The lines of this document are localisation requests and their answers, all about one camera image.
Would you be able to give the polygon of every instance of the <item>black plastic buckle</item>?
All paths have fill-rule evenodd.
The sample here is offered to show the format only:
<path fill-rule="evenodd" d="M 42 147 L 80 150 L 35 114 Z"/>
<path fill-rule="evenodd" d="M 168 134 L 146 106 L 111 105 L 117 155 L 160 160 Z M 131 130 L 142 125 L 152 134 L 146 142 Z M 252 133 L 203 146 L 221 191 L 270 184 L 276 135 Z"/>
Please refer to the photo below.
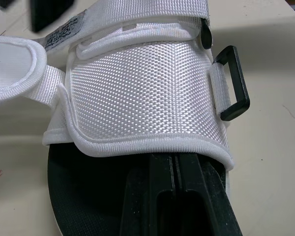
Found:
<path fill-rule="evenodd" d="M 250 99 L 242 74 L 237 48 L 235 46 L 227 46 L 217 55 L 213 61 L 214 63 L 221 63 L 222 65 L 228 63 L 230 68 L 237 102 L 221 113 L 221 119 L 231 121 L 247 111 L 250 106 Z"/>

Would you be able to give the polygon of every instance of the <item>white strap loop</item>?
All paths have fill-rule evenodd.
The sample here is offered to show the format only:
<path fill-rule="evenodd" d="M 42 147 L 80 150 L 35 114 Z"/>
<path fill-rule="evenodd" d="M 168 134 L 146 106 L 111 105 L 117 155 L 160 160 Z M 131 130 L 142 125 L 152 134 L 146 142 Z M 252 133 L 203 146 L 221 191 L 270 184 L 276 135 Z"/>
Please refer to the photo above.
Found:
<path fill-rule="evenodd" d="M 46 67 L 44 77 L 39 84 L 24 96 L 37 102 L 46 104 L 52 110 L 57 105 L 57 86 L 64 82 L 65 73 L 52 66 Z"/>
<path fill-rule="evenodd" d="M 231 106 L 224 66 L 220 63 L 214 63 L 209 70 L 209 74 L 211 78 L 216 114 L 220 116 L 223 111 Z"/>

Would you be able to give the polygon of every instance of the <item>white webbing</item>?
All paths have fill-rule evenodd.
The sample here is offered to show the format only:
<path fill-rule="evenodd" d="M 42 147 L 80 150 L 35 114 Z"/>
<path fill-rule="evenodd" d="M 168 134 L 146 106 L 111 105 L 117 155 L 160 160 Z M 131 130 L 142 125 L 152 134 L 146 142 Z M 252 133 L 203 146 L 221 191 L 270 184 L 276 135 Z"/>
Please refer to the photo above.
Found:
<path fill-rule="evenodd" d="M 213 96 L 215 101 L 216 113 L 220 115 L 231 106 L 231 100 L 228 93 L 224 66 L 220 63 L 214 63 L 209 69 Z"/>
<path fill-rule="evenodd" d="M 153 22 L 200 27 L 201 18 L 209 24 L 207 0 L 99 0 L 37 42 L 50 54 L 93 33 L 104 37 L 121 27 Z"/>
<path fill-rule="evenodd" d="M 57 86 L 64 82 L 65 73 L 52 66 L 46 66 L 46 71 L 39 84 L 24 97 L 43 103 L 54 109 L 57 104 Z"/>

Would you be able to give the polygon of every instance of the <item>white padded cuff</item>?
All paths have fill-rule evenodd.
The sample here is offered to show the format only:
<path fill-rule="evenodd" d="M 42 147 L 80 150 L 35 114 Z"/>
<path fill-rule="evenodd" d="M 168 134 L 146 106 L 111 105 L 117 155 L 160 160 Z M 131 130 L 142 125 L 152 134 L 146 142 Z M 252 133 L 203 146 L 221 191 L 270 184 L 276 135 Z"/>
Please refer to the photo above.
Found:
<path fill-rule="evenodd" d="M 0 36 L 0 101 L 34 88 L 47 65 L 45 49 L 22 38 Z"/>

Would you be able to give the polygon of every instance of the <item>printed label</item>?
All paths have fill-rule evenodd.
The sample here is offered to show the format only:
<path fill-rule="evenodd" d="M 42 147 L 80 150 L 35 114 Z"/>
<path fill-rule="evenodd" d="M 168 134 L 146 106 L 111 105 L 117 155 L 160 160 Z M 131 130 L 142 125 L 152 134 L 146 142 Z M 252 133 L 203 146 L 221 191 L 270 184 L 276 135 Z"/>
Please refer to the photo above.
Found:
<path fill-rule="evenodd" d="M 47 35 L 45 38 L 45 50 L 48 51 L 63 41 L 71 38 L 76 35 L 83 24 L 84 12 L 80 13 L 77 16 L 72 17 L 67 23 L 63 26 L 60 26 L 51 34 Z"/>

